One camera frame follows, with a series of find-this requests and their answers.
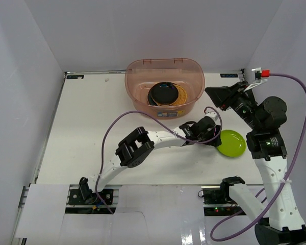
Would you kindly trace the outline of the lime green plate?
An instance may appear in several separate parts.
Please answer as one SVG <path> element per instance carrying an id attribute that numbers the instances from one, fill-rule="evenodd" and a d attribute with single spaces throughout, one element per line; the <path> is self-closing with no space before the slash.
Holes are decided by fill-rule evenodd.
<path id="1" fill-rule="evenodd" d="M 246 142 L 243 136 L 234 130 L 222 130 L 220 134 L 221 145 L 217 150 L 224 156 L 237 158 L 244 154 Z"/>

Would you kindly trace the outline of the woven bamboo tray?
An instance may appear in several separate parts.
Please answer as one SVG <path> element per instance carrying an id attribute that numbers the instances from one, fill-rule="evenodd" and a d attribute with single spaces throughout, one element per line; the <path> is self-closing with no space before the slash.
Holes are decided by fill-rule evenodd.
<path id="1" fill-rule="evenodd" d="M 177 87 L 178 91 L 179 91 L 179 95 L 178 95 L 178 99 L 172 103 L 171 105 L 161 105 L 161 104 L 157 104 L 159 106 L 177 106 L 177 105 L 182 105 L 186 102 L 187 100 L 187 93 L 185 91 L 185 89 L 182 86 L 179 86 L 177 84 L 175 84 L 175 86 Z"/>

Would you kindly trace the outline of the pink translucent plastic bin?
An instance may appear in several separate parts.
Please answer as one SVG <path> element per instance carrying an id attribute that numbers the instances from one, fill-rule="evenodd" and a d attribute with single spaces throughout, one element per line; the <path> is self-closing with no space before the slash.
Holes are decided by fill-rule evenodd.
<path id="1" fill-rule="evenodd" d="M 200 65 L 191 59 L 147 59 L 131 63 L 125 72 L 125 88 L 137 111 L 158 119 L 174 119 L 188 114 L 201 97 L 205 76 Z M 187 100 L 177 106 L 151 106 L 147 95 L 157 83 L 171 82 L 182 86 Z"/>

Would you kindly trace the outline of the black plate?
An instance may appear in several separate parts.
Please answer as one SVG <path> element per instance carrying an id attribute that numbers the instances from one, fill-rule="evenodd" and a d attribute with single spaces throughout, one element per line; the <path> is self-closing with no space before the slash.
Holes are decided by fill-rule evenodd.
<path id="1" fill-rule="evenodd" d="M 160 82 L 150 89 L 149 95 L 157 104 L 171 105 L 178 99 L 179 91 L 171 82 Z"/>

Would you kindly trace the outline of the blue-grey glazed plate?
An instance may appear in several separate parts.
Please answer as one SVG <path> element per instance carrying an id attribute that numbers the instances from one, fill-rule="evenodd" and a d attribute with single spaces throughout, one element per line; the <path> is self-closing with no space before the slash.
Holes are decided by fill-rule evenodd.
<path id="1" fill-rule="evenodd" d="M 149 105 L 151 105 L 151 106 L 156 106 L 156 103 L 155 103 L 154 100 L 152 99 L 150 92 L 149 92 L 148 95 L 147 95 L 147 101 L 148 101 L 148 104 L 149 104 Z"/>

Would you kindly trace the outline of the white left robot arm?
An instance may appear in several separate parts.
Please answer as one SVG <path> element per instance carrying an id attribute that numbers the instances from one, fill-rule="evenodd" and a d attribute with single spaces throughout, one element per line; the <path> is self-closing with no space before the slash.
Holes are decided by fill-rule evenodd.
<path id="1" fill-rule="evenodd" d="M 80 198 L 85 204 L 92 204 L 101 192 L 118 174 L 127 168 L 139 166 L 148 155 L 158 149 L 205 144 L 213 147 L 221 145 L 222 125 L 216 123 L 216 116 L 205 116 L 198 122 L 189 121 L 174 129 L 148 131 L 137 127 L 118 143 L 115 154 L 104 162 L 104 145 L 101 145 L 101 165 L 99 172 L 79 181 Z"/>

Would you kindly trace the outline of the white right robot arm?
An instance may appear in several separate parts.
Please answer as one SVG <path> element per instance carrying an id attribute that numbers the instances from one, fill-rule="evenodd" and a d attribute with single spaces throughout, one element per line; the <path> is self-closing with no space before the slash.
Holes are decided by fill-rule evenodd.
<path id="1" fill-rule="evenodd" d="M 270 96 L 258 104 L 246 82 L 207 87 L 205 92 L 220 110 L 232 108 L 252 129 L 246 142 L 260 172 L 268 205 L 249 192 L 239 177 L 228 177 L 220 185 L 225 203 L 239 204 L 253 221 L 259 244 L 303 244 L 306 224 L 302 219 L 288 179 L 287 151 L 279 128 L 287 120 L 286 103 Z"/>

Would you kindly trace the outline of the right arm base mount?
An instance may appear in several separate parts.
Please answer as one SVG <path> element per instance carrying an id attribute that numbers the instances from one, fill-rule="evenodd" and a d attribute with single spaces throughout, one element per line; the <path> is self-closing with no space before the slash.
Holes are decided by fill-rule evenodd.
<path id="1" fill-rule="evenodd" d="M 197 196 L 203 200 L 205 217 L 231 216 L 237 212 L 246 215 L 237 203 L 225 199 L 219 187 L 202 188 Z"/>

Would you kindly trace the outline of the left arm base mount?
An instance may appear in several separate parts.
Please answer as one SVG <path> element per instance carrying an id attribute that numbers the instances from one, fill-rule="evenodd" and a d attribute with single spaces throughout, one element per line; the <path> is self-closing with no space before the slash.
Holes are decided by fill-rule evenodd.
<path id="1" fill-rule="evenodd" d="M 70 189 L 66 203 L 66 214 L 113 214 L 116 210 L 118 194 L 114 189 L 104 189 L 99 193 L 106 205 L 92 193 L 87 200 L 84 200 L 79 189 Z"/>

